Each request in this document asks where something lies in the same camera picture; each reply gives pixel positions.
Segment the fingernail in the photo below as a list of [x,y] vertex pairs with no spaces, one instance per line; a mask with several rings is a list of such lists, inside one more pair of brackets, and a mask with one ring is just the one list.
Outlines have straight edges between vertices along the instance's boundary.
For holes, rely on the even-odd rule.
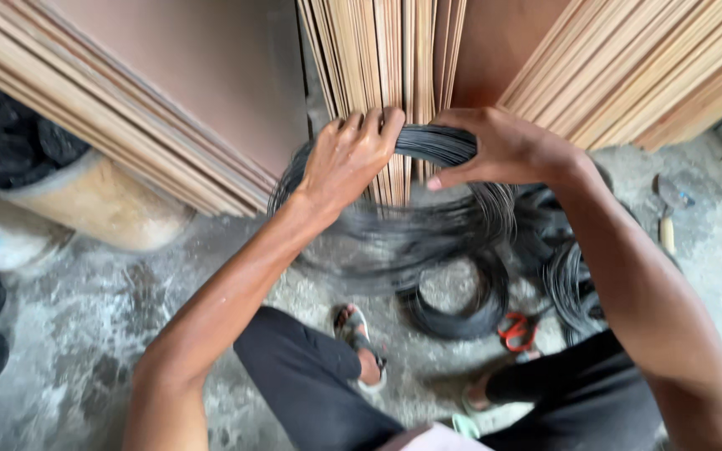
[[442,182],[441,180],[439,180],[438,177],[431,177],[431,179],[427,181],[425,186],[427,186],[427,188],[431,191],[436,191],[442,188]]

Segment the red object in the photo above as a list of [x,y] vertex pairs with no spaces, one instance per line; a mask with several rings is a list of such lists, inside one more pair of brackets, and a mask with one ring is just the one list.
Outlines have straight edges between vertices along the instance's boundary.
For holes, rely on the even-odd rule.
[[529,319],[522,313],[509,312],[506,319],[511,319],[513,323],[508,329],[501,330],[497,328],[497,334],[503,338],[506,349],[511,352],[528,351],[534,344],[534,336],[536,335],[536,321]]

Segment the black trousers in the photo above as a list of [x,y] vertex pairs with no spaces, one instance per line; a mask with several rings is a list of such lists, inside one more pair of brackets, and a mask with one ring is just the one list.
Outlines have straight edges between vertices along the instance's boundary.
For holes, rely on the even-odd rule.
[[[373,450],[404,431],[347,384],[361,374],[356,352],[286,313],[261,307],[234,350],[299,449]],[[488,382],[487,397],[536,403],[515,425],[481,437],[496,451],[645,450],[662,421],[611,332],[507,367]]]

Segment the concrete floor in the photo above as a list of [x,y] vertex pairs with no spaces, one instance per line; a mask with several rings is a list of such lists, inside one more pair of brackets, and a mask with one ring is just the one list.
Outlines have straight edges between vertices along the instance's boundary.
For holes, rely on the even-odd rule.
[[[722,334],[722,148],[708,137],[649,155],[631,147],[595,158],[610,169],[615,190],[649,231],[660,204],[651,179],[664,172],[697,201],[676,212],[679,263]],[[115,252],[76,238],[43,267],[5,278],[8,302],[0,331],[10,362],[0,376],[0,450],[111,450],[119,447],[132,365],[145,346],[206,278],[233,255],[262,220],[198,218],[174,246],[151,256]],[[471,290],[457,263],[430,282],[432,299],[453,308]],[[514,283],[513,302],[536,302],[532,287]],[[289,270],[266,304],[327,331],[330,306],[352,301],[366,311],[377,343],[390,358],[389,385],[371,400],[407,426],[460,412],[468,374],[506,354],[498,339],[431,340],[404,323],[392,298],[345,299]],[[561,347],[558,326],[543,321],[540,348]],[[291,449],[282,429],[232,351],[206,384],[211,449]],[[487,429],[512,420],[493,420]]]

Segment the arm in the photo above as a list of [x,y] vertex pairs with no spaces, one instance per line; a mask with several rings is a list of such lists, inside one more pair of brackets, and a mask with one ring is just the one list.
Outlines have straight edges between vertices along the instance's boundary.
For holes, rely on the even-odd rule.
[[208,448],[202,386],[297,254],[361,194],[394,153],[404,113],[351,115],[319,134],[286,204],[175,314],[135,367],[126,450]]
[[684,276],[617,202],[582,149],[493,108],[449,110],[437,124],[478,137],[478,155],[431,189],[472,180],[545,182],[587,260],[609,324],[646,375],[671,439],[722,449],[722,341]]

